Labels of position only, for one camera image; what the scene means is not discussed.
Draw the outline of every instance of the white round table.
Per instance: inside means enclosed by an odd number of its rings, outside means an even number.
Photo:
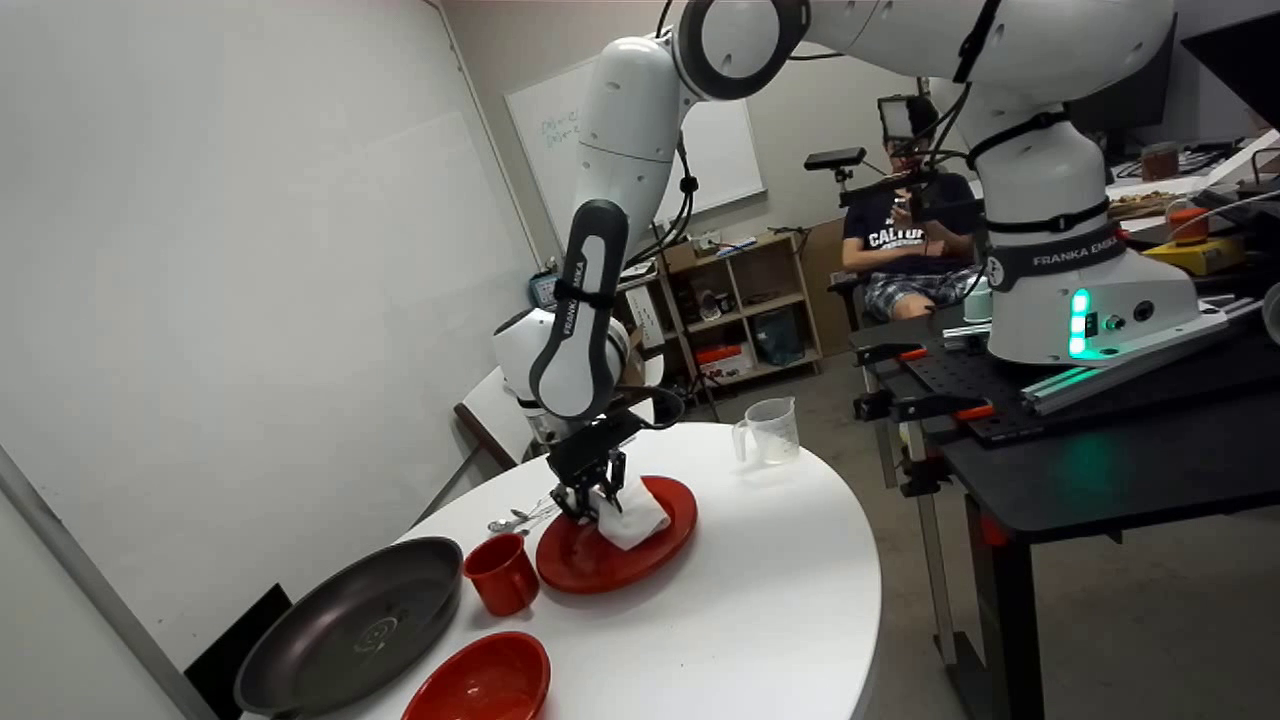
[[[440,644],[390,689],[336,715],[401,720],[410,693],[486,631],[530,631],[553,657],[544,720],[846,720],[880,631],[880,559],[862,509],[811,454],[740,467],[732,426],[640,433],[627,466],[682,481],[700,505],[680,558],[619,591],[544,587],[530,614],[492,619],[472,585]],[[544,461],[450,502],[407,535],[450,535],[463,551],[486,519],[544,509],[528,558],[556,517]]]

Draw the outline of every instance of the person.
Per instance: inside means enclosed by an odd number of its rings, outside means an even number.
[[[974,285],[972,222],[974,200],[964,176],[910,184],[920,148],[891,142],[891,176],[846,200],[840,263],[869,278],[862,309],[877,320],[920,320],[958,303]]]

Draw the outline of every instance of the red cup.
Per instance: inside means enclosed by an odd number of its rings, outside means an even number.
[[[541,591],[541,580],[525,551],[525,535],[486,535],[478,550],[468,551],[463,576],[472,580],[486,617],[515,617]]]

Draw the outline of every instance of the red plate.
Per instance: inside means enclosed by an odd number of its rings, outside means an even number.
[[[492,631],[448,657],[401,720],[535,720],[553,684],[546,649],[525,631]]]
[[[673,526],[645,544],[619,551],[590,526],[556,517],[535,544],[535,574],[560,591],[613,591],[662,569],[696,527],[696,498],[669,475],[645,475],[645,488],[662,505]]]

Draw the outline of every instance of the black pan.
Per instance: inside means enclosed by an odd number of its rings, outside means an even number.
[[[402,539],[322,580],[248,652],[237,699],[258,715],[312,715],[351,704],[450,623],[460,550],[442,535]]]

